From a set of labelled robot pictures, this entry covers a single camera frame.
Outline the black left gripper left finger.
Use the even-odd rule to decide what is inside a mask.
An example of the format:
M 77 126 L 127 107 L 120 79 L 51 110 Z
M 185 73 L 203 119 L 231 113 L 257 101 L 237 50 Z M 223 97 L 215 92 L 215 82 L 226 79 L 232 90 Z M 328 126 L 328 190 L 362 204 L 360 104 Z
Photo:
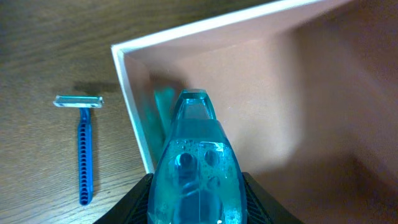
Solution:
M 147 224 L 149 192 L 154 175 L 146 174 L 115 206 L 94 224 Z

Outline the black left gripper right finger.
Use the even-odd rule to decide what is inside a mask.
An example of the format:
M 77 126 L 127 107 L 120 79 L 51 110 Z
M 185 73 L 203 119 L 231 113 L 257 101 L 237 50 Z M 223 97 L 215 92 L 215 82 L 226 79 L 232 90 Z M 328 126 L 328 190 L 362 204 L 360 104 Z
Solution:
M 248 224 L 303 224 L 247 172 L 243 172 L 246 189 Z

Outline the teal Listerine mouthwash bottle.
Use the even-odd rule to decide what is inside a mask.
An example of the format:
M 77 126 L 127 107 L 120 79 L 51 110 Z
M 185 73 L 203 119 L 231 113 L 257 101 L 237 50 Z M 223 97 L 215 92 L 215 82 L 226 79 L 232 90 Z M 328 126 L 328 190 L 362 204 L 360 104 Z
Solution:
M 246 223 L 243 175 L 205 90 L 181 92 L 150 187 L 149 223 Z

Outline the blue disposable razor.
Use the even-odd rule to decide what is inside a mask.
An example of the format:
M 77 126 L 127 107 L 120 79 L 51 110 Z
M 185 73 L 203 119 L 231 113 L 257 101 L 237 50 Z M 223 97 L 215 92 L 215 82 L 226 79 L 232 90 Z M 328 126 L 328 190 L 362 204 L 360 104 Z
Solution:
M 93 131 L 91 109 L 102 108 L 102 96 L 57 95 L 53 104 L 59 108 L 78 108 L 77 126 L 79 203 L 88 205 L 94 196 Z

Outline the pink open cardboard box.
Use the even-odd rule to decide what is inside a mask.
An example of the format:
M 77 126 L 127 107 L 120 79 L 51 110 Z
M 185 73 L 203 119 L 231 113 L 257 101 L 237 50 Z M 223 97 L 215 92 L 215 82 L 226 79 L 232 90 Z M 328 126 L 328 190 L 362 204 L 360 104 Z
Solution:
M 305 223 L 397 222 L 397 2 L 274 1 L 116 44 L 147 172 L 156 93 L 204 89 L 241 169 Z

